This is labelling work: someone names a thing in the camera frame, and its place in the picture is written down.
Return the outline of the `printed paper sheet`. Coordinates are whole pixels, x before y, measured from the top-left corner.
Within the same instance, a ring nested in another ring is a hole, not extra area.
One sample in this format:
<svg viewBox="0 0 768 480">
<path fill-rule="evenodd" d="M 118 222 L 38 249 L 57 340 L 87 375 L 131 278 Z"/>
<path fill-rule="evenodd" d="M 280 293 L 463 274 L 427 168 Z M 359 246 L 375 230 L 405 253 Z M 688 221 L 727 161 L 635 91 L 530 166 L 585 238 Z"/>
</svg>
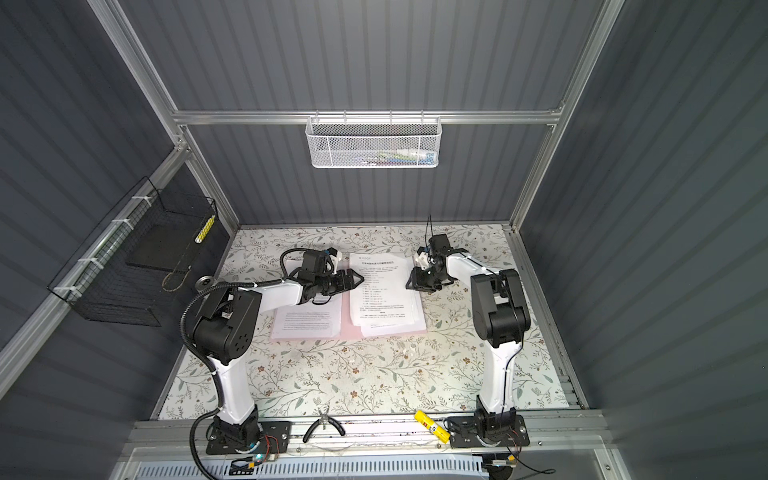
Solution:
<svg viewBox="0 0 768 480">
<path fill-rule="evenodd" d="M 416 335 L 425 333 L 427 325 L 421 299 L 419 296 L 411 307 L 411 311 L 405 318 L 405 323 L 373 323 L 372 321 L 361 321 L 359 328 L 364 337 L 381 337 L 393 335 Z"/>
<path fill-rule="evenodd" d="M 307 303 L 275 311 L 270 340 L 333 340 L 341 333 L 346 305 L 344 297 L 316 295 Z"/>
<path fill-rule="evenodd" d="M 365 278 L 349 296 L 353 324 L 405 323 L 416 297 L 420 297 L 406 288 L 413 262 L 401 254 L 352 253 L 349 266 Z"/>
</svg>

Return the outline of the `pink file folder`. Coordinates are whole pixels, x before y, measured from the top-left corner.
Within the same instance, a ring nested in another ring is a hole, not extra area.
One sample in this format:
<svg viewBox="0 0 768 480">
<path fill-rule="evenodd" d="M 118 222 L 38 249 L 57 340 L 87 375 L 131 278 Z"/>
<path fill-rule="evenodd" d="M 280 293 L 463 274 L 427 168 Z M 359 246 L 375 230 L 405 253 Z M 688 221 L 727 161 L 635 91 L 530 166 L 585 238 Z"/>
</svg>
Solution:
<svg viewBox="0 0 768 480">
<path fill-rule="evenodd" d="M 349 261 L 350 261 L 350 257 L 349 257 L 349 259 L 343 265 L 345 267 L 350 267 L 349 266 Z M 373 337 L 364 337 L 362 335 L 362 333 L 361 333 L 360 328 L 357 327 L 356 325 L 354 325 L 352 320 L 351 320 L 349 296 L 350 296 L 350 293 L 352 291 L 340 294 L 340 295 L 342 295 L 344 297 L 344 304 L 346 305 L 346 307 L 345 307 L 346 312 L 344 313 L 344 316 L 343 316 L 343 319 L 342 319 L 342 326 L 341 326 L 340 337 L 338 339 L 333 339 L 333 340 L 362 340 L 362 339 L 367 339 L 367 338 L 373 338 Z"/>
</svg>

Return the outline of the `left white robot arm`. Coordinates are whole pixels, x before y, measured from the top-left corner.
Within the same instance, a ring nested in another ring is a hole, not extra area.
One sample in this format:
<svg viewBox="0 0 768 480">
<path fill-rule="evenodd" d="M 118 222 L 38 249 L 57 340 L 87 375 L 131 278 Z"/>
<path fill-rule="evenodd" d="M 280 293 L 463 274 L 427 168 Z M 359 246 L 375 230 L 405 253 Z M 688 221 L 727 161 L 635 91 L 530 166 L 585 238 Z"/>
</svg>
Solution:
<svg viewBox="0 0 768 480">
<path fill-rule="evenodd" d="M 261 313 L 314 303 L 316 298 L 330 300 L 364 283 L 362 274 L 339 268 L 339 260 L 334 248 L 291 248 L 280 256 L 280 277 L 219 282 L 187 305 L 179 322 L 182 341 L 208 369 L 216 391 L 216 409 L 201 416 L 212 420 L 211 442 L 242 453 L 278 447 L 260 426 L 241 358 L 251 347 Z"/>
</svg>

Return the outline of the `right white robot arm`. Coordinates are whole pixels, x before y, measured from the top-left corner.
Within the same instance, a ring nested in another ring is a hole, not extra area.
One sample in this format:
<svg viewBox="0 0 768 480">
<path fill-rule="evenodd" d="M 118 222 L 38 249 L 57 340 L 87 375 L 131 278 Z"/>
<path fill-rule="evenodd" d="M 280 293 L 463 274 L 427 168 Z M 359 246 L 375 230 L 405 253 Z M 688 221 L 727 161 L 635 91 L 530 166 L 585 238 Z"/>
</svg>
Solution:
<svg viewBox="0 0 768 480">
<path fill-rule="evenodd" d="M 473 326 L 485 352 L 473 414 L 476 434 L 485 442 L 506 437 L 518 448 L 527 445 L 512 394 L 515 360 L 531 327 L 518 271 L 487 266 L 467 250 L 452 247 L 445 234 L 431 236 L 415 261 L 406 289 L 434 293 L 457 282 L 469 289 Z"/>
</svg>

